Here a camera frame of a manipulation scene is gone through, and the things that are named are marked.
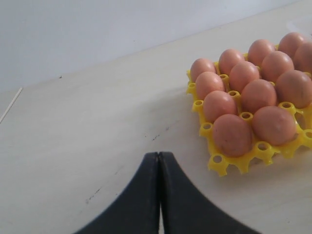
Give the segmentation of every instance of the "table surface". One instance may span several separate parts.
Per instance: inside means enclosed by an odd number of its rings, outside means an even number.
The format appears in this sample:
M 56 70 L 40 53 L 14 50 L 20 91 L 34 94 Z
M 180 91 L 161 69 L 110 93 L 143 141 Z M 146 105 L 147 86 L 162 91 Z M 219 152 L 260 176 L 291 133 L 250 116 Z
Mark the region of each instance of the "table surface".
M 198 57 L 246 52 L 259 38 L 278 43 L 286 22 L 311 7 L 300 1 L 24 88 L 0 124 L 0 232 L 72 233 L 116 199 L 146 152 L 171 151 L 235 218 L 266 234 L 310 233 L 311 153 L 277 156 L 245 175 L 208 171 L 185 72 Z

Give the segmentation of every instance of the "wall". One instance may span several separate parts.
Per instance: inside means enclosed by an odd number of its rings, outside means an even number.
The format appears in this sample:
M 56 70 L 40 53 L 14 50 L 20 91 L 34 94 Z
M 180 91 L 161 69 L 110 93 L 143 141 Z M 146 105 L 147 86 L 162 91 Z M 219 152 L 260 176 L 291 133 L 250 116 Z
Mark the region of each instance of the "wall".
M 295 1 L 2 0 L 0 92 Z

